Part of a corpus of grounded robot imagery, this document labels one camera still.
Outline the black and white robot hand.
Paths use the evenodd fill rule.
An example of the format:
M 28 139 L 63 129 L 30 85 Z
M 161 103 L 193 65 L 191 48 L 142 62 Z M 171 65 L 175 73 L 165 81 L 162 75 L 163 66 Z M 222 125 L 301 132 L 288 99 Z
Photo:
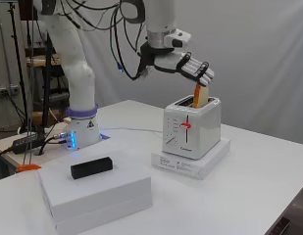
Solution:
M 147 31 L 146 42 L 140 47 L 137 76 L 149 67 L 166 73 L 179 73 L 183 77 L 206 87 L 214 79 L 208 62 L 200 62 L 186 51 L 191 35 L 178 28 L 166 32 Z

